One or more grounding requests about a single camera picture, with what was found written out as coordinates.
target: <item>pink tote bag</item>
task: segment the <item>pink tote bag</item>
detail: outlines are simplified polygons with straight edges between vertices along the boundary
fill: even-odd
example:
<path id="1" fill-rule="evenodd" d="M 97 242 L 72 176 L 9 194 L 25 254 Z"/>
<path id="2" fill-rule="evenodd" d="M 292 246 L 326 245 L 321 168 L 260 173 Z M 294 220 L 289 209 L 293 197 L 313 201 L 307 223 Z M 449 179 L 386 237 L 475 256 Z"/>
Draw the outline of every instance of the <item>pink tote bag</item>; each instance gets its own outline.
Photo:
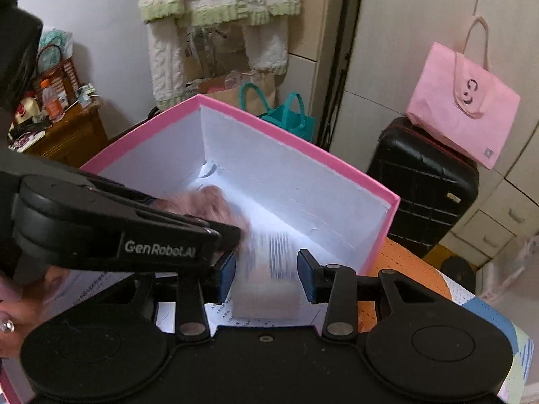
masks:
<path id="1" fill-rule="evenodd" d="M 474 26 L 487 32 L 484 64 L 465 58 Z M 490 72 L 488 24 L 472 23 L 463 52 L 435 42 L 406 109 L 414 125 L 485 167 L 494 167 L 516 116 L 520 96 Z"/>

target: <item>wooden nightstand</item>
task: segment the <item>wooden nightstand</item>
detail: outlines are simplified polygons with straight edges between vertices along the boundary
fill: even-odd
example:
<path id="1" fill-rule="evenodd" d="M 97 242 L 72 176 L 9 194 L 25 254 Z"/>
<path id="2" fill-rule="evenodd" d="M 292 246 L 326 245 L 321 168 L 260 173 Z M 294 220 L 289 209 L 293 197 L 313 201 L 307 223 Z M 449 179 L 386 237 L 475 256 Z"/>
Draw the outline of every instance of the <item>wooden nightstand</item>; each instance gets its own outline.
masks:
<path id="1" fill-rule="evenodd" d="M 108 138 L 99 118 L 99 106 L 92 104 L 83 109 L 77 104 L 24 153 L 80 167 L 107 146 Z"/>

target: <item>silver screw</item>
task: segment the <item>silver screw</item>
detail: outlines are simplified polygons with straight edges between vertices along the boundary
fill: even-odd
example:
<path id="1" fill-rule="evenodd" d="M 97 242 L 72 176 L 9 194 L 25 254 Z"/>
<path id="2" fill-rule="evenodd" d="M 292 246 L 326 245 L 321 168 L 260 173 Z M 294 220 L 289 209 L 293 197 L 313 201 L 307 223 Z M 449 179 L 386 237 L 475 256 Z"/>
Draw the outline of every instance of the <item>silver screw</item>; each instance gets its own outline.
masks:
<path id="1" fill-rule="evenodd" d="M 333 336 L 347 336 L 352 334 L 354 331 L 354 326 L 350 325 L 348 322 L 333 322 L 328 325 L 328 333 Z"/>
<path id="2" fill-rule="evenodd" d="M 0 322 L 0 331 L 2 332 L 14 332 L 15 325 L 11 320 L 1 321 Z"/>
<path id="3" fill-rule="evenodd" d="M 200 336 L 204 331 L 206 327 L 200 322 L 187 322 L 180 326 L 180 333 L 184 336 Z"/>

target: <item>black suitcase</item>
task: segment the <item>black suitcase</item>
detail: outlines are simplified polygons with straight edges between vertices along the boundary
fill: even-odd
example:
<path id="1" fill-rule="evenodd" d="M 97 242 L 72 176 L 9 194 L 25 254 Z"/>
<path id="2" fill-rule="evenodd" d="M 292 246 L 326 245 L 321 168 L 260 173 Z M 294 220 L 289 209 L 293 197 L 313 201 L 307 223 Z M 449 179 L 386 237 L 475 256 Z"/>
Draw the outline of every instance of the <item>black suitcase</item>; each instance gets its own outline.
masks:
<path id="1" fill-rule="evenodd" d="M 475 162 L 400 117 L 382 132 L 367 174 L 401 197 L 389 234 L 424 257 L 479 192 Z"/>

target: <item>blue patch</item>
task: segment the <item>blue patch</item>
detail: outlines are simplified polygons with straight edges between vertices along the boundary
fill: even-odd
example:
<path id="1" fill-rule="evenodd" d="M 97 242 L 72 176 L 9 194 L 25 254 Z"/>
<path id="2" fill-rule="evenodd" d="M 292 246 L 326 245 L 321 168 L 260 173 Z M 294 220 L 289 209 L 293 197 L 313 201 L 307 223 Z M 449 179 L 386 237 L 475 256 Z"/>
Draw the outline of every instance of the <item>blue patch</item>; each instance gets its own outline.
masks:
<path id="1" fill-rule="evenodd" d="M 477 314 L 479 317 L 482 317 L 484 320 L 489 321 L 492 323 L 492 325 L 498 328 L 509 339 L 511 348 L 513 349 L 513 356 L 518 353 L 518 339 L 516 337 L 515 327 L 507 317 L 498 313 L 478 297 L 474 297 L 473 299 L 465 302 L 463 307 L 466 310 Z"/>

